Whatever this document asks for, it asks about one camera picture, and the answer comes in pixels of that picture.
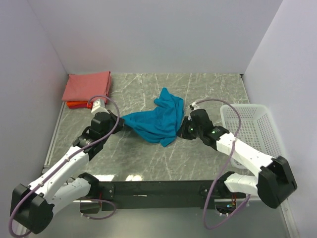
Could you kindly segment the teal blue t shirt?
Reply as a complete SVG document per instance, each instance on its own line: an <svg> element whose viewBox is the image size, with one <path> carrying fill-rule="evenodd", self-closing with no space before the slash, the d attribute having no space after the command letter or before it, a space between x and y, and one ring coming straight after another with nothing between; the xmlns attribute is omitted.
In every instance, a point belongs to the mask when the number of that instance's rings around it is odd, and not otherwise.
<svg viewBox="0 0 317 238"><path fill-rule="evenodd" d="M145 141L166 147L176 139L181 127L184 119L184 100L172 95L164 87L154 104L156 107L151 111L130 113L122 118L125 125Z"/></svg>

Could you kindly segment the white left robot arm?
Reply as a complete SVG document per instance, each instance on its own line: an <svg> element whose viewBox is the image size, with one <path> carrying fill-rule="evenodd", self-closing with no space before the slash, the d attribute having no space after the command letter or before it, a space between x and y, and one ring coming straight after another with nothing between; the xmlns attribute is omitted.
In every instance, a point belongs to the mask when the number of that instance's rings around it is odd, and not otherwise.
<svg viewBox="0 0 317 238"><path fill-rule="evenodd" d="M41 233L63 208L79 198L97 202L98 206L108 203L116 210L116 205L107 195L100 181L89 173L82 173L73 182L65 182L79 168L91 161L104 147L108 138L124 127L124 119L111 111L98 112L91 124L75 139L66 154L46 173L29 185L19 184L12 193L9 233L13 222L24 226L28 233Z"/></svg>

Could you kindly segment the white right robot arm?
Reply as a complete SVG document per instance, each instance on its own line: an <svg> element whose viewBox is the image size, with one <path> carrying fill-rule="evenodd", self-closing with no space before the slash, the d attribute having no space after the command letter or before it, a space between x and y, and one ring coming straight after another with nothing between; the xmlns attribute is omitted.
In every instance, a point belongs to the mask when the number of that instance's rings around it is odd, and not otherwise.
<svg viewBox="0 0 317 238"><path fill-rule="evenodd" d="M293 172L288 161L274 158L247 145L222 126L214 126L204 109L193 110L178 131L178 137L199 138L214 150L228 155L248 169L252 176L231 173L217 186L221 197L228 198L239 192L258 196L270 208L277 208L296 189Z"/></svg>

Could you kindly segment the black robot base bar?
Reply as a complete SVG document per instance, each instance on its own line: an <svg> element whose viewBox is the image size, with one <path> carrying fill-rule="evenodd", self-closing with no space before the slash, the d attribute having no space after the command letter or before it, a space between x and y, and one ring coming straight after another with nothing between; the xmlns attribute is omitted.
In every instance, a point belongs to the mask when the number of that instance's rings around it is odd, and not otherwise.
<svg viewBox="0 0 317 238"><path fill-rule="evenodd" d="M112 181L100 182L99 189L82 197L80 211L96 214L112 211L113 206L105 202L90 201L103 199L116 205L117 209L150 208L203 208L212 180L179 181Z"/></svg>

